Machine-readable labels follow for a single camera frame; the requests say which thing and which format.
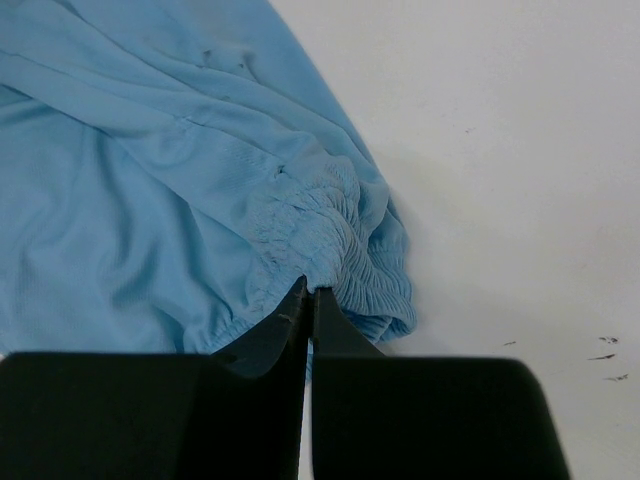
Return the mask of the light blue shorts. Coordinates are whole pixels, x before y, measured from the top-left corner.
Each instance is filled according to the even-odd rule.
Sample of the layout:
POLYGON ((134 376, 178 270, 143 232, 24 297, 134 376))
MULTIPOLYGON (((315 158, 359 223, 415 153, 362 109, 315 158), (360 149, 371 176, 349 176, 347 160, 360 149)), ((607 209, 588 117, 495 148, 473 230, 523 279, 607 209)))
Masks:
POLYGON ((267 1, 1 5, 1 351, 211 354, 294 282, 416 327, 406 230, 267 1))

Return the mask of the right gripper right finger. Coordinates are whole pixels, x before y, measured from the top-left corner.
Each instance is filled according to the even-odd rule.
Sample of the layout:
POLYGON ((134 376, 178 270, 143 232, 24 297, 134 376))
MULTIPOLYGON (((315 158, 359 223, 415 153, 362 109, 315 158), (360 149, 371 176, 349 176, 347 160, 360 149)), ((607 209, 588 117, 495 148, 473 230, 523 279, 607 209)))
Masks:
POLYGON ((543 390, 522 362, 383 354, 320 289, 313 307, 317 479, 566 479, 543 390))

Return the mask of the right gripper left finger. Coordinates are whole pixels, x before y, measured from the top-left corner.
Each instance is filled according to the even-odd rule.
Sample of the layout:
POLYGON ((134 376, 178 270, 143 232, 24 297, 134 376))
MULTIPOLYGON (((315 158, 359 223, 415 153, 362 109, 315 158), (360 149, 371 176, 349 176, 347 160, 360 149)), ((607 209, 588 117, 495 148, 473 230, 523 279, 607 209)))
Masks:
POLYGON ((5 479, 294 479, 308 292, 211 355, 22 352, 1 363, 5 479))

